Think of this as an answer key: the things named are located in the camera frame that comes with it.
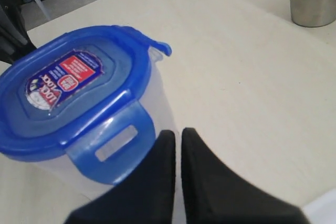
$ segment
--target transparent plastic container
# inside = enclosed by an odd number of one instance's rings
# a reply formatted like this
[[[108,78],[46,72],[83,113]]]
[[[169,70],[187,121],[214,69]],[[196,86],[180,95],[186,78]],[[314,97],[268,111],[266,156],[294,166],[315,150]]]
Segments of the transparent plastic container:
[[[0,77],[0,151],[90,199],[123,181],[175,130],[155,62],[170,55],[131,27],[65,34]]]

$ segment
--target label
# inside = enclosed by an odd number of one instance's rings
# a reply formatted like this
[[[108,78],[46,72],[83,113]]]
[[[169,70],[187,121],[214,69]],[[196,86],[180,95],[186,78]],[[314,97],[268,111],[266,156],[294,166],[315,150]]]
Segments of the label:
[[[101,74],[97,56],[73,50],[29,78],[26,98],[34,107],[51,111]]]

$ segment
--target plastic food container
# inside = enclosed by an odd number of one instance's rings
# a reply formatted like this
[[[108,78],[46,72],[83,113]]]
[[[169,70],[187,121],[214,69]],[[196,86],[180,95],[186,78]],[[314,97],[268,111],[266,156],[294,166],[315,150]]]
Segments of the plastic food container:
[[[0,152],[90,199],[123,181],[174,129],[155,62],[167,44],[131,27],[67,33],[0,76]]]

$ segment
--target table surface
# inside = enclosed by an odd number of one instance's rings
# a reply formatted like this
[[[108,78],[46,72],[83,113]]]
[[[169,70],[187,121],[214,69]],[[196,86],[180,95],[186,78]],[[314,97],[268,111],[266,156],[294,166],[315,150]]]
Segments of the table surface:
[[[336,23],[296,26],[289,0],[98,0],[29,35],[101,24],[172,46],[159,69],[178,129],[241,177],[299,206],[336,187]],[[87,202],[33,165],[1,156],[0,174],[3,223],[60,224]]]

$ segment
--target blue lid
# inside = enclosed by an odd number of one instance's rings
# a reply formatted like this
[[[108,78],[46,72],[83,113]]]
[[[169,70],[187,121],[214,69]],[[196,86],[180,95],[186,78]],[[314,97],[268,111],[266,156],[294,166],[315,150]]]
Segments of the blue lid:
[[[76,140],[87,138],[128,104],[135,104],[134,109],[118,115],[119,132],[130,116],[136,117],[135,111],[146,114],[135,101],[150,78],[150,46],[171,54],[167,44],[131,27],[88,27],[64,34],[14,63],[0,76],[0,152],[26,162],[67,153],[79,162],[72,147]],[[142,127],[146,116],[133,124]],[[104,144],[99,141],[97,148]]]

